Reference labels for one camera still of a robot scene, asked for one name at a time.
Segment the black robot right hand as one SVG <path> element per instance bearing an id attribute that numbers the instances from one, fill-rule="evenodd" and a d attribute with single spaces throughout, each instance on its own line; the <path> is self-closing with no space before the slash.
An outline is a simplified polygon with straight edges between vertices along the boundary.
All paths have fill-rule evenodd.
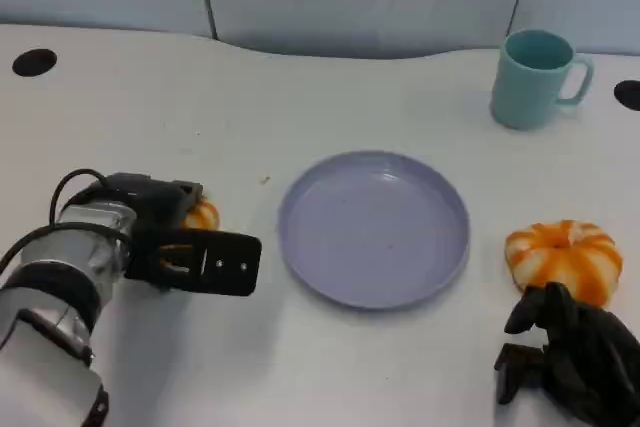
<path id="1" fill-rule="evenodd" d="M 639 424 L 639 341 L 614 314 L 576 300 L 567 287 L 529 286 L 504 332 L 533 327 L 547 343 L 505 343 L 495 361 L 496 402 L 507 405 L 522 388 L 542 389 L 563 411 L 591 426 Z"/>

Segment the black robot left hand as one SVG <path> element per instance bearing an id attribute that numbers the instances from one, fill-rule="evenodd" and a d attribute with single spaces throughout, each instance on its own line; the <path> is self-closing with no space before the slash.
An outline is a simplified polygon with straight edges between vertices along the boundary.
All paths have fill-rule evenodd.
<path id="1" fill-rule="evenodd" d="M 145 174 L 115 173 L 106 185 L 95 182 L 76 196 L 81 204 L 119 202 L 136 213 L 144 225 L 158 228 L 184 227 L 190 211 L 203 197 L 199 183 L 163 181 Z"/>

